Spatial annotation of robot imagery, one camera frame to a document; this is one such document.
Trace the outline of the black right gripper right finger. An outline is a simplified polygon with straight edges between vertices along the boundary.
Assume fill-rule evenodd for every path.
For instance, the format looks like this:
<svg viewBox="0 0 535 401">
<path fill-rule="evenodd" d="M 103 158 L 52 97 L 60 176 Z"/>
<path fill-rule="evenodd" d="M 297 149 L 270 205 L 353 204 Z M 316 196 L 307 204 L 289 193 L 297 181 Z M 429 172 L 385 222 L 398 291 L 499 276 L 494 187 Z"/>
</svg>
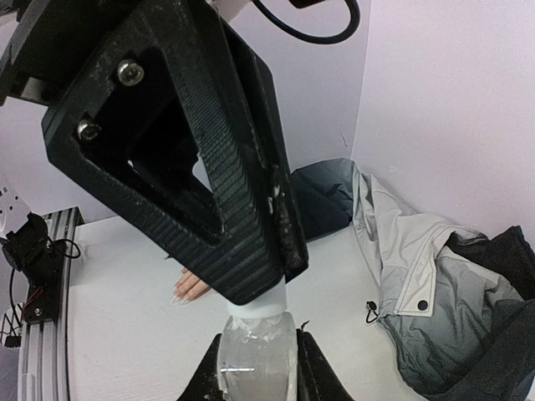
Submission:
<svg viewBox="0 0 535 401">
<path fill-rule="evenodd" d="M 347 392 L 310 332 L 298 335 L 298 400 L 346 400 Z"/>
</svg>

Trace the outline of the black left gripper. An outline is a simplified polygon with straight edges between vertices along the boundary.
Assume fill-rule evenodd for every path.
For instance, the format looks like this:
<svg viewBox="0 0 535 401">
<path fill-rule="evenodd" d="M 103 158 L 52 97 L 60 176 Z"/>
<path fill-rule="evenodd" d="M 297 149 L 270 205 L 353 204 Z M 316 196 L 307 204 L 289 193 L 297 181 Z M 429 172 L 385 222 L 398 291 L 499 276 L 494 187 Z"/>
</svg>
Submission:
<svg viewBox="0 0 535 401">
<path fill-rule="evenodd" d="M 165 21 L 176 1 L 18 1 L 1 55 L 1 100 L 52 109 L 179 97 Z"/>
</svg>

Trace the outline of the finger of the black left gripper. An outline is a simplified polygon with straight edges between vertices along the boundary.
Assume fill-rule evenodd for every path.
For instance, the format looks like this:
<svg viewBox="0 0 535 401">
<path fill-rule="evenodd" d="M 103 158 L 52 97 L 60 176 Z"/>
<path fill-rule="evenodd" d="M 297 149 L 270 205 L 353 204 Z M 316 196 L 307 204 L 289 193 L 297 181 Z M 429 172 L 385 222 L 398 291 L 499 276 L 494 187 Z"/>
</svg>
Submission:
<svg viewBox="0 0 535 401">
<path fill-rule="evenodd" d="M 218 150 L 217 201 L 230 241 L 219 282 L 290 282 L 308 268 L 273 75 L 217 18 L 217 83 L 226 143 Z"/>
<path fill-rule="evenodd" d="M 203 1 L 143 1 L 50 115 L 49 161 L 228 301 L 283 279 L 246 91 L 265 64 Z"/>
</svg>

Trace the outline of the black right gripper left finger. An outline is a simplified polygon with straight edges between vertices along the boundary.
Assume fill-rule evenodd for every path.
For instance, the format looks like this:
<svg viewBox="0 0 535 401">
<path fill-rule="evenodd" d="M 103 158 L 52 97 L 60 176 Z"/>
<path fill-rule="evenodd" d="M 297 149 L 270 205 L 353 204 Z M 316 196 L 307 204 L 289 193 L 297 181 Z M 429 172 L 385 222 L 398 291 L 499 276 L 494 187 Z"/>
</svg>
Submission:
<svg viewBox="0 0 535 401">
<path fill-rule="evenodd" d="M 222 401 L 224 399 L 217 379 L 217 354 L 221 336 L 219 333 L 213 338 L 190 382 L 179 397 L 179 401 Z"/>
</svg>

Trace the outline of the clear nail polish bottle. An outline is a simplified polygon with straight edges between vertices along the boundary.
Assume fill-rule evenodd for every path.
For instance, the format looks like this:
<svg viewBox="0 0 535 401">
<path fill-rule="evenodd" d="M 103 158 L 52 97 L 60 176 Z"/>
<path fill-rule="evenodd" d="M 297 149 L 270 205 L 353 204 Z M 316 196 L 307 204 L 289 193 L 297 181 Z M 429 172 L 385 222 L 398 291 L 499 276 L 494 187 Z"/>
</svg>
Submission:
<svg viewBox="0 0 535 401">
<path fill-rule="evenodd" d="M 229 317 L 217 353 L 217 381 L 225 400 L 295 400 L 297 375 L 297 330 L 290 312 Z"/>
</svg>

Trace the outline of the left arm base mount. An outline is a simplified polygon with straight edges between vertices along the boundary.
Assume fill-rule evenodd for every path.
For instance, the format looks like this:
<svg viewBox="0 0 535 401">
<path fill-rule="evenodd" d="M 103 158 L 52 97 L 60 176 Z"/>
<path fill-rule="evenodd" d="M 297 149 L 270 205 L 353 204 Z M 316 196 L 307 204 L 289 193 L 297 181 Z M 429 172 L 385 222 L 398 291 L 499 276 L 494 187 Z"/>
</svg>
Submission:
<svg viewBox="0 0 535 401">
<path fill-rule="evenodd" d="M 22 307 L 27 323 L 57 322 L 60 313 L 64 263 L 81 257 L 72 240 L 53 240 L 45 220 L 30 213 L 17 231 L 1 240 L 8 264 L 28 280 L 29 295 Z"/>
</svg>

